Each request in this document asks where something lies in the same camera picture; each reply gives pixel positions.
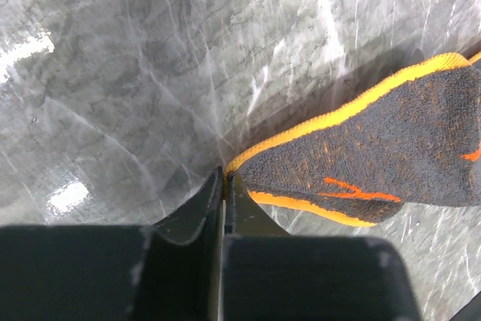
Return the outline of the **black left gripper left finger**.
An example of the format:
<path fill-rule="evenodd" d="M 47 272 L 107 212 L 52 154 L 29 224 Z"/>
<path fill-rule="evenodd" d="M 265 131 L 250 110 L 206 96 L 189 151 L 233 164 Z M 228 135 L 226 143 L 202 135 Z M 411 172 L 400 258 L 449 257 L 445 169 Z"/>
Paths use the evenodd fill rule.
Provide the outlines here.
<path fill-rule="evenodd" d="M 222 169 L 150 233 L 131 320 L 216 320 L 222 240 Z"/>

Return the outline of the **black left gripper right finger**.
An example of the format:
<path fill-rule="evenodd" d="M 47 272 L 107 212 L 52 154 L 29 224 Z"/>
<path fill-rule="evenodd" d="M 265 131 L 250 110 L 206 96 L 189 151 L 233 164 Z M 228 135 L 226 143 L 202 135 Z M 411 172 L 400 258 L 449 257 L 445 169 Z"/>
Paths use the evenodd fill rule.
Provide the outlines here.
<path fill-rule="evenodd" d="M 292 238 L 248 195 L 240 177 L 227 176 L 223 248 L 223 319 L 292 317 Z"/>

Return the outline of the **grey orange giraffe towel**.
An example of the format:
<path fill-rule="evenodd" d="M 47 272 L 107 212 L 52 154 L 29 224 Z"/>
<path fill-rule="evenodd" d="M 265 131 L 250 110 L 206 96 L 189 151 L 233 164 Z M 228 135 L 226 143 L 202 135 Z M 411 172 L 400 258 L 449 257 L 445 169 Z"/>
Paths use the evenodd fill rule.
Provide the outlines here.
<path fill-rule="evenodd" d="M 258 204 L 373 226 L 405 204 L 480 203 L 480 57 L 444 53 L 231 161 Z"/>

